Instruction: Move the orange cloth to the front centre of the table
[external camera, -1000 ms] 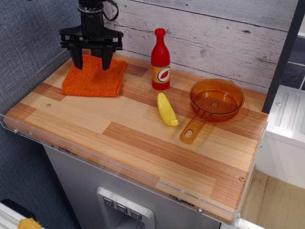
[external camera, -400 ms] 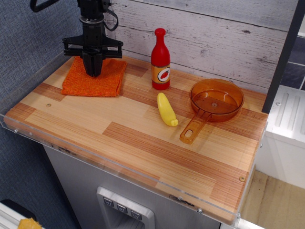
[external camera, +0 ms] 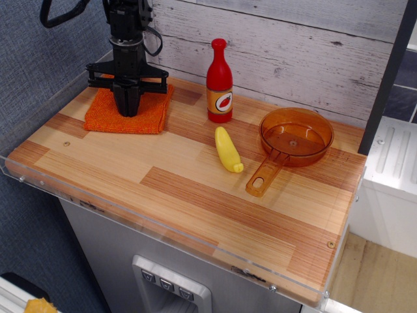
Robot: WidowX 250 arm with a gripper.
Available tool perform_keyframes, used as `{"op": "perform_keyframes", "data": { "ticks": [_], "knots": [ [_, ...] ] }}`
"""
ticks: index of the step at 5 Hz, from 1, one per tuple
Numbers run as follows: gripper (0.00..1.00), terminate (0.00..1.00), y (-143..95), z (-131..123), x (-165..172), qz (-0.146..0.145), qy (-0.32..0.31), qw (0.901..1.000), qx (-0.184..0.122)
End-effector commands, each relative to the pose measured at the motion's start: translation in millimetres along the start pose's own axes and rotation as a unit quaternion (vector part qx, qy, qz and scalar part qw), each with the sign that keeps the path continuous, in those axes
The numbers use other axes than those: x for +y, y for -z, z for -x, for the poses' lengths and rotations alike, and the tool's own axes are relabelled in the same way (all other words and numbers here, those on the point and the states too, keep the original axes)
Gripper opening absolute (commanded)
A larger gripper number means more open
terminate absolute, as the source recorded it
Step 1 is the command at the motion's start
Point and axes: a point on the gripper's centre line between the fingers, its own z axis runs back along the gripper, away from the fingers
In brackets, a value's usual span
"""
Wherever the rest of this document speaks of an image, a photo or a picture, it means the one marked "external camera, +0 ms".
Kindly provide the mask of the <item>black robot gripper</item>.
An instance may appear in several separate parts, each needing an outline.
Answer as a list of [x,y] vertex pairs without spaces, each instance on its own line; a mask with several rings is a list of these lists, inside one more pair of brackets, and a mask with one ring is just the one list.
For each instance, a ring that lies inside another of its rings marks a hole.
[[167,93],[168,73],[147,64],[143,39],[111,37],[109,42],[113,59],[88,64],[88,84],[113,91],[119,113],[124,117],[135,117],[142,94]]

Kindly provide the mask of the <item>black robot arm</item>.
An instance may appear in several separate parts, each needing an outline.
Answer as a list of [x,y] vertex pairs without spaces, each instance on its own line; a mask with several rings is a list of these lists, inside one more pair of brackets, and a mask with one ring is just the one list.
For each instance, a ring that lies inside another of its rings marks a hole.
[[156,56],[162,47],[151,53],[143,40],[146,31],[158,38],[162,36],[149,27],[153,18],[147,1],[104,1],[104,8],[110,25],[113,60],[86,66],[89,86],[109,89],[119,113],[134,117],[143,94],[167,93],[169,73],[150,66],[146,60],[146,55]]

